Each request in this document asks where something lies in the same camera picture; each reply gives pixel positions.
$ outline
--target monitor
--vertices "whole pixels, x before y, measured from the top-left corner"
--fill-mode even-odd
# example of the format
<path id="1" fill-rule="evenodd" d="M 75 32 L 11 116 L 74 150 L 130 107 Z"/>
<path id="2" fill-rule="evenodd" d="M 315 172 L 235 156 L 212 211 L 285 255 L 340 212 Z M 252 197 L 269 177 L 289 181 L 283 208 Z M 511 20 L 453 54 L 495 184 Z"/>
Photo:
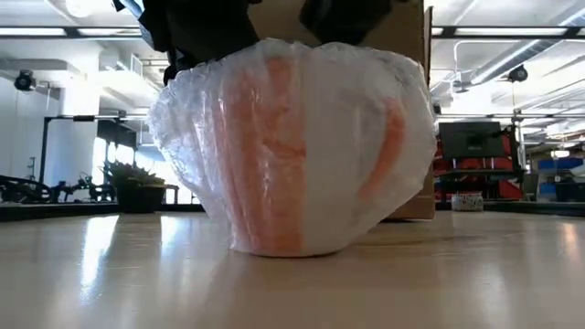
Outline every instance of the monitor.
<path id="1" fill-rule="evenodd" d="M 440 123 L 439 132 L 443 158 L 505 157 L 500 122 Z"/>

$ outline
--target plastic bag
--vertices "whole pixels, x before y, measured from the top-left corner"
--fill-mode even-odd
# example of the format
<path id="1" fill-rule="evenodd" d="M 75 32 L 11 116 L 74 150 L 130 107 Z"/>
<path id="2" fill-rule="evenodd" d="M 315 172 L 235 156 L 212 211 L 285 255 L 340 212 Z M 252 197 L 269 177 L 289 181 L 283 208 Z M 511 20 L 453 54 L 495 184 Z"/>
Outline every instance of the plastic bag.
<path id="1" fill-rule="evenodd" d="M 155 142 L 232 248 L 341 250 L 415 196 L 435 154 L 420 65 L 391 52 L 263 40 L 178 74 Z"/>

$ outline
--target potted plant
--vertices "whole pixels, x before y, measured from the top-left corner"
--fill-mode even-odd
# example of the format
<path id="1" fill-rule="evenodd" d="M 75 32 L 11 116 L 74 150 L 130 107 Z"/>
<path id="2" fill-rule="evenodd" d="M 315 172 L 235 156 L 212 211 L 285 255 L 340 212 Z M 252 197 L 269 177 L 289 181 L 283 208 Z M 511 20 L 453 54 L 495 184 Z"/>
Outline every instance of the potted plant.
<path id="1" fill-rule="evenodd" d="M 131 164 L 106 162 L 103 169 L 116 189 L 118 205 L 125 213 L 149 214 L 161 206 L 165 196 L 165 180 Z"/>

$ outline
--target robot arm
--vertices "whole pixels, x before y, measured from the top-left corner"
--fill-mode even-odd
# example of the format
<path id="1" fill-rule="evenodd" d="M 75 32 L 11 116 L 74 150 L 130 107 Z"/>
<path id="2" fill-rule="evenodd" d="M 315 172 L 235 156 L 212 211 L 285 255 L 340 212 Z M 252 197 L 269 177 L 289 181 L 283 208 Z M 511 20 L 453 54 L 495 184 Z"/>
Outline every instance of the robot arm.
<path id="1" fill-rule="evenodd" d="M 167 54 L 170 66 L 165 84 L 180 70 L 257 43 L 260 39 L 248 18 L 248 8 L 261 2 L 113 0 L 118 11 L 126 8 L 136 16 L 143 39 L 154 50 Z M 300 20 L 324 43 L 357 45 L 390 11 L 390 0 L 306 0 Z"/>

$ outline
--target succulent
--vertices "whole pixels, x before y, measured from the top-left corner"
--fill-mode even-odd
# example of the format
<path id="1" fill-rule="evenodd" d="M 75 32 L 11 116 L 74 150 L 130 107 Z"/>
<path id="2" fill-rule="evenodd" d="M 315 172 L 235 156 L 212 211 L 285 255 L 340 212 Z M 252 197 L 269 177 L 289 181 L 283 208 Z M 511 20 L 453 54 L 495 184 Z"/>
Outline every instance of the succulent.
<path id="1" fill-rule="evenodd" d="M 105 162 L 102 171 L 114 186 L 138 185 L 138 186 L 164 186 L 165 180 L 158 178 L 155 174 L 143 168 L 131 164 L 123 164 L 119 161 L 114 163 Z"/>

